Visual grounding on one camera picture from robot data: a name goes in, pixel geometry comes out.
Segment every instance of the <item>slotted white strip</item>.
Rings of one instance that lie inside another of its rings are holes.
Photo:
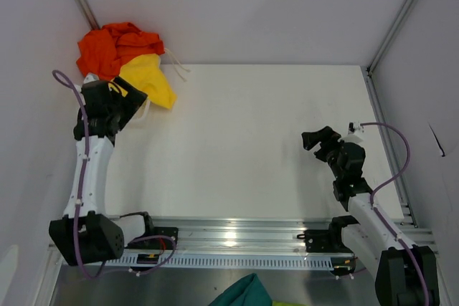
[[[137,264],[138,254],[124,254],[120,259],[107,262],[109,267],[152,267],[155,264]],[[165,260],[167,253],[160,257]],[[281,270],[333,270],[330,257],[252,256],[177,254],[164,265],[173,268],[215,269],[281,269]]]

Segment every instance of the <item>pile of cloth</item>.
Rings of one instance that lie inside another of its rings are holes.
[[[273,301],[256,274],[236,281],[209,306],[305,306]]]
[[[94,73],[111,81],[120,76],[152,103],[166,109],[174,105],[177,96],[159,69],[160,55],[168,50],[157,33],[143,32],[130,22],[107,24],[88,32],[78,47],[77,66],[83,77]]]

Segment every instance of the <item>white panel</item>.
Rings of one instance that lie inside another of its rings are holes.
[[[32,305],[48,223],[62,215],[75,166],[76,102],[51,71],[79,77],[76,43],[87,25],[73,0],[0,0],[0,8],[0,255],[19,247],[4,305]]]
[[[369,64],[403,0],[88,0],[188,63]]]
[[[388,121],[411,142],[410,203],[421,225],[433,230],[453,305],[459,305],[458,4],[419,0],[375,78]]]
[[[109,214],[327,219],[343,214],[333,174],[301,133],[374,120],[359,67],[189,65],[182,82],[164,66],[179,98],[128,125],[108,168]],[[377,128],[366,130],[364,174],[375,187],[390,177]],[[394,186],[386,212],[402,219]]]

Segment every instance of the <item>drawstring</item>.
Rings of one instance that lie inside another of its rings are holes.
[[[178,74],[178,75],[180,76],[180,78],[181,78],[184,82],[186,82],[185,77],[184,77],[183,75],[180,74],[180,72],[179,72],[179,70],[177,69],[177,67],[175,66],[175,64],[177,63],[178,66],[179,66],[180,68],[182,68],[183,71],[185,71],[185,72],[190,73],[191,70],[185,68],[185,67],[180,63],[179,59],[177,59],[177,57],[175,56],[175,54],[174,54],[173,52],[171,52],[169,49],[164,48],[164,51],[165,51],[165,52],[167,53],[167,55],[169,56],[169,59],[170,59],[171,62],[172,62],[172,67],[174,68],[176,74]]]

